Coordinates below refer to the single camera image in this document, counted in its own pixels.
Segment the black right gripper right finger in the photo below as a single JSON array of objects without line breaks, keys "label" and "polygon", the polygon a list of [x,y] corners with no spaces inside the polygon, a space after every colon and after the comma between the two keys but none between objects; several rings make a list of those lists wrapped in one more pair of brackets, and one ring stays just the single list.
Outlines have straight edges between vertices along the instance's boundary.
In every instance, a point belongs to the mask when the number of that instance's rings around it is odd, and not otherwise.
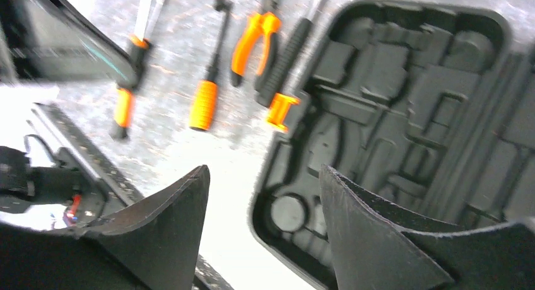
[{"label": "black right gripper right finger", "polygon": [[320,199],[340,289],[533,289],[534,218],[437,221],[323,166]]}]

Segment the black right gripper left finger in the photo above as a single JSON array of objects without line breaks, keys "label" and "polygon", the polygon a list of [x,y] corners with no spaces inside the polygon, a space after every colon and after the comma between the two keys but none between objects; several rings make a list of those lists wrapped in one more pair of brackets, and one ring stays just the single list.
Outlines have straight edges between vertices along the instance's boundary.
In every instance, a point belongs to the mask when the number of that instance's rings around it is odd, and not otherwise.
[{"label": "black right gripper left finger", "polygon": [[190,289],[209,168],[83,227],[1,225],[2,289]]}]

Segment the black plastic tool case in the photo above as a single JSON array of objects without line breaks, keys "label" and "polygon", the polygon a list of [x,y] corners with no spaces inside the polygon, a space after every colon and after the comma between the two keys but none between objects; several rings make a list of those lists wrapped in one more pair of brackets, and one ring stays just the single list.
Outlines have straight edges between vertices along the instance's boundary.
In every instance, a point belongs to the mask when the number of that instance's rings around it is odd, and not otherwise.
[{"label": "black plastic tool case", "polygon": [[256,240],[316,289],[338,288],[320,199],[330,166],[385,200],[478,229],[534,218],[534,46],[487,9],[361,0],[332,20],[250,208]]}]

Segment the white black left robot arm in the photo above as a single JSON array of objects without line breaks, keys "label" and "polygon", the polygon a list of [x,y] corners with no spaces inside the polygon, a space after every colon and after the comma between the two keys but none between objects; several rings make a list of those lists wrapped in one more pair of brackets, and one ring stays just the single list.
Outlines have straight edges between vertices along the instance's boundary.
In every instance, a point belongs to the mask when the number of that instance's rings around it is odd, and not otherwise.
[{"label": "white black left robot arm", "polygon": [[1,0],[2,83],[137,78],[131,57],[68,0]]}]

